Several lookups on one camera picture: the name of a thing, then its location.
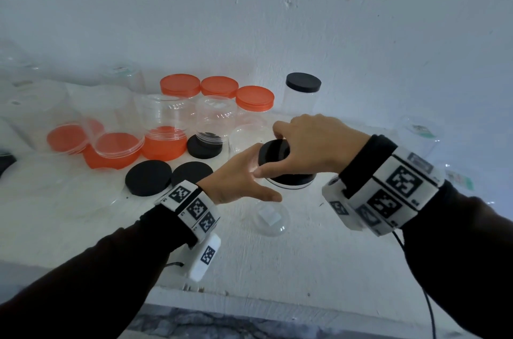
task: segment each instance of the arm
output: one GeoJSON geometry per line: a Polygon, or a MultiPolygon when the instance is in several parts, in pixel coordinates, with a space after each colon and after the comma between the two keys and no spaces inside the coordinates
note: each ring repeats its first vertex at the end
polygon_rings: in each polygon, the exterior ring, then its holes
{"type": "MultiPolygon", "coordinates": [[[[215,204],[243,196],[280,201],[279,193],[258,185],[249,173],[260,146],[233,157],[198,186],[215,204]]],[[[0,305],[0,327],[3,333],[22,327],[25,336],[73,332],[116,338],[141,308],[169,253],[196,241],[174,212],[156,206],[0,305]]]]}
{"type": "MultiPolygon", "coordinates": [[[[334,118],[303,115],[274,125],[290,155],[254,174],[340,173],[346,197],[356,193],[397,147],[334,118]]],[[[495,337],[509,330],[513,296],[513,223],[449,182],[403,227],[406,260],[426,292],[466,330],[495,337]]]]}

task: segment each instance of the white wall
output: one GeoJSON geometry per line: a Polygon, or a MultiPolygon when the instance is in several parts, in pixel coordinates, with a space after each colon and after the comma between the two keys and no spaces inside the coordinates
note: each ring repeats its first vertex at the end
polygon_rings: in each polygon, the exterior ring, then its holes
{"type": "Polygon", "coordinates": [[[513,0],[0,0],[0,32],[76,82],[121,56],[155,90],[173,72],[220,74],[280,100],[286,73],[310,72],[323,81],[318,112],[444,124],[439,155],[478,168],[513,218],[512,9],[513,0]]]}

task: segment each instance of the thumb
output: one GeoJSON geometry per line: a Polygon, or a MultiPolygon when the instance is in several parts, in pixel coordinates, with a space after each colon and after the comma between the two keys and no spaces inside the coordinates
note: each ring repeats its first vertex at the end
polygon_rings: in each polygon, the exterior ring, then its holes
{"type": "Polygon", "coordinates": [[[294,174],[293,159],[291,159],[290,155],[282,161],[263,164],[253,172],[253,177],[274,178],[283,174],[294,174]]]}
{"type": "Polygon", "coordinates": [[[280,193],[270,187],[263,187],[255,181],[250,184],[246,196],[253,197],[261,201],[281,202],[282,200],[282,195],[280,193]]]}

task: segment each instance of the wristband with qr code markers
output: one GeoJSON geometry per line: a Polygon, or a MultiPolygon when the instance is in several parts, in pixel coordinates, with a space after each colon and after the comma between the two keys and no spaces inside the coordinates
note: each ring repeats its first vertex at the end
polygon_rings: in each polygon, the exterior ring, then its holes
{"type": "Polygon", "coordinates": [[[197,185],[182,181],[154,203],[163,205],[190,228],[200,244],[217,225],[219,210],[197,185]]]}
{"type": "Polygon", "coordinates": [[[397,147],[392,155],[350,199],[344,184],[332,179],[323,196],[350,229],[357,217],[377,236],[405,225],[433,198],[444,183],[443,172],[406,148],[397,147]]]}

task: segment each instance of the black lid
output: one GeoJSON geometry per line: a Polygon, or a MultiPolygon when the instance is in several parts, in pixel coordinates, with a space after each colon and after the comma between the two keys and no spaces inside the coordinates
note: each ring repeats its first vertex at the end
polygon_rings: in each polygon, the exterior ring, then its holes
{"type": "MultiPolygon", "coordinates": [[[[287,140],[276,139],[267,142],[260,148],[258,154],[258,165],[262,166],[267,162],[278,162],[288,157],[290,154],[290,147],[287,140]]],[[[298,187],[301,185],[307,185],[313,181],[316,177],[315,174],[283,174],[275,178],[271,178],[271,181],[277,182],[280,185],[298,187]]]]}
{"type": "Polygon", "coordinates": [[[166,162],[144,161],[130,169],[125,177],[125,185],[136,196],[153,196],[169,186],[171,174],[171,167],[166,162]]]}
{"type": "Polygon", "coordinates": [[[322,82],[316,76],[306,73],[290,73],[287,74],[285,84],[301,93],[315,93],[321,88],[322,82]]]}
{"type": "Polygon", "coordinates": [[[213,172],[212,167],[206,163],[197,161],[186,162],[174,169],[171,183],[174,187],[184,180],[198,183],[213,172]]]}
{"type": "Polygon", "coordinates": [[[16,157],[10,152],[0,149],[0,177],[7,168],[16,162],[16,157]]]}
{"type": "MultiPolygon", "coordinates": [[[[219,138],[219,141],[221,140],[221,137],[217,135],[211,134],[209,132],[205,134],[210,135],[213,138],[217,137],[219,138]]],[[[217,155],[221,154],[222,150],[222,143],[206,143],[199,140],[196,135],[192,135],[187,141],[187,151],[189,151],[190,155],[198,159],[210,159],[216,157],[217,155]]]]}

